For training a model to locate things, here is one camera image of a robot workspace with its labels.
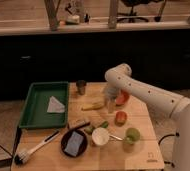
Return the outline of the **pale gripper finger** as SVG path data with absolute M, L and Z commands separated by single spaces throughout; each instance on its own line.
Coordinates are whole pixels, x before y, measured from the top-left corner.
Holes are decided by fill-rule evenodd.
M 109 113 L 114 112 L 115 106 L 116 106 L 116 103 L 115 103 L 114 99 L 108 99 L 107 100 L 107 110 L 108 110 Z

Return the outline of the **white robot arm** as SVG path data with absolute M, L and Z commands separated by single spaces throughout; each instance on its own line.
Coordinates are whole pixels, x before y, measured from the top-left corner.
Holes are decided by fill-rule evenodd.
M 190 98 L 137 81 L 131 74 L 131 67 L 126 63 L 108 69 L 105 72 L 105 95 L 113 98 L 124 90 L 174 119 L 177 125 L 172 171 L 190 171 Z

